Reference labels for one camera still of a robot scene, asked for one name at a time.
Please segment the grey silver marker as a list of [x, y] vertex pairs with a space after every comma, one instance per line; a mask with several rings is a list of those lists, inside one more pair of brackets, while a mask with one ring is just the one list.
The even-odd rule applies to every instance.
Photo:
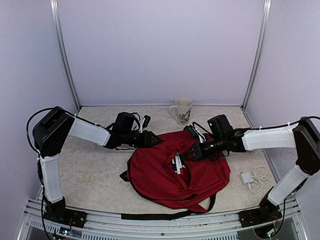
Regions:
[[180, 159], [180, 155], [177, 154], [175, 156], [175, 163], [176, 163], [176, 168], [177, 168], [177, 174], [180, 175], [180, 167], [179, 167], [179, 163], [182, 163], [181, 162], [181, 159]]

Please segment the red student backpack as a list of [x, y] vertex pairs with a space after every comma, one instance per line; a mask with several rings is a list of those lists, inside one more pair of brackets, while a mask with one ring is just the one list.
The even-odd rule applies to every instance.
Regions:
[[127, 161], [121, 178], [130, 182], [142, 198], [178, 213], [123, 213], [123, 220], [175, 220], [209, 212], [216, 194], [230, 182], [231, 170], [222, 153], [198, 161], [183, 161], [184, 175], [172, 168], [172, 159], [197, 142], [186, 130], [159, 135], [161, 143], [136, 149]]

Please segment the white marker blue cap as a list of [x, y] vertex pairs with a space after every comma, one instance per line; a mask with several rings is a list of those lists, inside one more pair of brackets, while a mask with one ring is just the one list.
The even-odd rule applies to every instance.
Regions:
[[176, 158], [175, 157], [172, 159], [171, 163], [172, 163], [173, 171], [177, 174], [178, 172], [177, 172], [177, 165], [176, 165]]

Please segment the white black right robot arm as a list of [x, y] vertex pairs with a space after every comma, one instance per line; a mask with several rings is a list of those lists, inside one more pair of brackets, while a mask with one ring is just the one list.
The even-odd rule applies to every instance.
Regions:
[[275, 214], [276, 207], [320, 170], [320, 132], [313, 123], [318, 118], [303, 116], [297, 121], [278, 126], [234, 129], [228, 118], [220, 114], [207, 121], [211, 139], [205, 140], [192, 129], [191, 135], [196, 141], [180, 158], [195, 162], [217, 156], [223, 151], [295, 150], [297, 160], [294, 165], [265, 195], [255, 212], [260, 222], [266, 222]]

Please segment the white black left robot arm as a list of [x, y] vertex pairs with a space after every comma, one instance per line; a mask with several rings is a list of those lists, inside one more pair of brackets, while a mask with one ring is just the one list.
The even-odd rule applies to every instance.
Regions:
[[67, 137], [81, 139], [107, 149], [122, 145], [133, 148], [151, 148], [162, 142], [153, 132], [146, 130], [150, 116], [139, 117], [136, 112], [120, 112], [109, 126], [93, 123], [60, 106], [48, 107], [47, 114], [27, 130], [29, 145], [37, 154], [37, 173], [42, 185], [43, 200], [50, 214], [63, 223], [70, 218], [62, 194], [59, 157]]

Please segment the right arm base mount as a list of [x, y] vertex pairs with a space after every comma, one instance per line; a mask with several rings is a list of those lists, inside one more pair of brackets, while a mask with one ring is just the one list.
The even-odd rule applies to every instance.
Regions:
[[258, 207], [242, 210], [238, 216], [242, 228], [275, 221], [283, 217], [280, 207], [268, 200], [268, 194], [262, 198]]

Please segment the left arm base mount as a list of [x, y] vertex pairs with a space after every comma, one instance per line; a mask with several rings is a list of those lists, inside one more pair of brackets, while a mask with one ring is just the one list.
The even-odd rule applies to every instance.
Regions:
[[46, 197], [44, 198], [45, 210], [44, 219], [68, 225], [69, 227], [83, 228], [87, 219], [87, 213], [80, 210], [66, 208], [66, 200], [52, 203]]

